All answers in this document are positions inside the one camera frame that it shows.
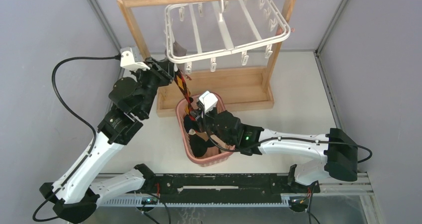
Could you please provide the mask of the brown patterned sock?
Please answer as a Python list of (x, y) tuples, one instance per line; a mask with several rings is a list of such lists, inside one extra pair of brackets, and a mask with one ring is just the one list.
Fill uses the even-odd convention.
[(187, 102), (185, 112), (186, 114), (189, 114), (190, 112), (194, 110), (194, 108), (192, 107), (193, 98), (191, 97), (190, 90), (187, 87), (186, 80), (181, 70), (177, 71), (174, 81), (176, 85), (178, 86), (179, 90), (181, 91), (184, 99)]

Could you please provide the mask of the brown beige striped sock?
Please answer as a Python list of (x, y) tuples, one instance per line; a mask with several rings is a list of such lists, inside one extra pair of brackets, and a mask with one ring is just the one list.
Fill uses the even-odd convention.
[(196, 158), (205, 158), (207, 152), (211, 152), (211, 155), (222, 153), (222, 150), (213, 144), (205, 132), (196, 132), (195, 134), (189, 135), (189, 138), (192, 153)]

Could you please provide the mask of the plain black sock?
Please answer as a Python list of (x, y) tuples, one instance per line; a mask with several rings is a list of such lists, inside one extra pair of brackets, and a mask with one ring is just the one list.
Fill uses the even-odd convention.
[(205, 140), (197, 134), (189, 135), (189, 145), (196, 158), (203, 157), (209, 148), (215, 147), (209, 139)]

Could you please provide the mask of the white plastic clip hanger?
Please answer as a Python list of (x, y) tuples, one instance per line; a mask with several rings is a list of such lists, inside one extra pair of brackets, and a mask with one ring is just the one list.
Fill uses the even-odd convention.
[[(165, 56), (185, 74), (198, 61), (209, 61), (215, 71), (219, 57), (237, 55), (242, 66), (248, 52), (287, 40), (291, 27), (273, 0), (180, 0), (165, 7)], [(187, 49), (186, 56), (173, 56), (173, 43)]]

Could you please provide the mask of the pink plastic basket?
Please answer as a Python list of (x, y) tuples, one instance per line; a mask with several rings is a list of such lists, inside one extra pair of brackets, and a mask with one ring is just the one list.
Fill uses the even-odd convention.
[(197, 132), (193, 128), (193, 122), (187, 116), (187, 105), (188, 102), (185, 99), (178, 102), (176, 117), (188, 159), (201, 167), (211, 166), (227, 160), (233, 152), (219, 149), (209, 140), (206, 132)]

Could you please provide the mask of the black red cuff sock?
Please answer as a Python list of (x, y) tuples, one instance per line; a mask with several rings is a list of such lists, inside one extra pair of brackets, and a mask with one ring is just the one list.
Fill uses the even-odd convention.
[(200, 124), (195, 119), (191, 119), (188, 114), (184, 116), (183, 121), (183, 126), (187, 134), (194, 135), (202, 132)]

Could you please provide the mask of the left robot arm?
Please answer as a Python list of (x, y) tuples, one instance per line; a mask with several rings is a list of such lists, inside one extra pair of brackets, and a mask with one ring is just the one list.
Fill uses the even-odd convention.
[(112, 106), (97, 128), (93, 139), (70, 169), (57, 181), (46, 182), (40, 193), (53, 204), (56, 219), (79, 224), (104, 202), (134, 191), (151, 194), (155, 174), (145, 164), (96, 182), (103, 167), (133, 139), (149, 118), (158, 89), (171, 84), (177, 66), (168, 59), (148, 57), (130, 69), (131, 75), (117, 80), (109, 99)]

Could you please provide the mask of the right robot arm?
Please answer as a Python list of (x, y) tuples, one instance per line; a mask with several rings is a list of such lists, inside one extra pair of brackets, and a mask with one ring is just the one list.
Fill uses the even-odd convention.
[(195, 156), (203, 156), (205, 149), (216, 147), (247, 156), (278, 153), (309, 158), (309, 162), (293, 164), (289, 169), (288, 187), (293, 192), (301, 192), (328, 177), (346, 182), (357, 180), (358, 145), (339, 128), (331, 128), (328, 134), (282, 133), (243, 124), (232, 113), (216, 109), (208, 113), (193, 110), (183, 122)]

